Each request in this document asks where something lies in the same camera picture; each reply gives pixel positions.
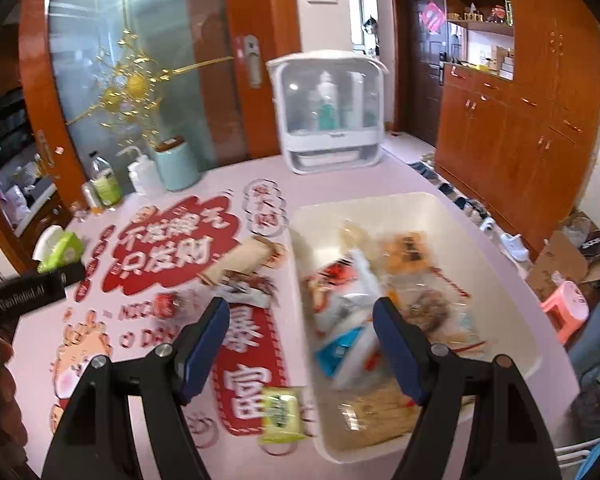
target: yellow snack package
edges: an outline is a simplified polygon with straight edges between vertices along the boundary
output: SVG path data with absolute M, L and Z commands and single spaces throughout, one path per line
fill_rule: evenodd
M 298 388 L 263 388 L 262 395 L 264 416 L 260 442 L 286 444 L 306 437 L 302 428 Z

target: drawer handle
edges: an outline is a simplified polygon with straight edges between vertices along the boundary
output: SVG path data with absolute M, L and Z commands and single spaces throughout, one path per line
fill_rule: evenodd
M 579 134 L 581 134 L 581 133 L 582 133 L 582 130 L 581 130 L 581 129 L 579 129 L 579 127 L 577 127 L 577 126 L 574 126 L 574 125 L 573 125 L 573 124 L 571 124 L 571 123 L 570 123 L 570 122 L 569 122 L 567 119 L 563 120 L 562 122 L 563 122 L 564 124 L 566 124 L 568 127 L 570 127 L 572 130 L 574 130 L 574 131 L 578 132 Z

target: white sneaker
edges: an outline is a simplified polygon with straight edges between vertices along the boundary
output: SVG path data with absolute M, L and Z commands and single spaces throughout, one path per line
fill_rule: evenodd
M 522 243 L 522 236 L 512 236 L 509 233 L 500 235 L 500 243 L 513 256 L 517 262 L 526 262 L 529 259 L 529 250 Z

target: green bottle label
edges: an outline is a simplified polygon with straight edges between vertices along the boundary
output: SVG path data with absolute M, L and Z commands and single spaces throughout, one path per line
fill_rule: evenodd
M 103 171 L 92 182 L 98 197 L 106 207 L 119 202 L 122 198 L 122 192 L 113 170 Z

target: window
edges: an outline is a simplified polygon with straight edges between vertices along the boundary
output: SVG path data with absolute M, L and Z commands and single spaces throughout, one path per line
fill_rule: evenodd
M 365 36 L 362 27 L 364 16 L 362 0 L 349 0 L 349 13 L 351 18 L 351 42 L 353 50 L 365 50 Z

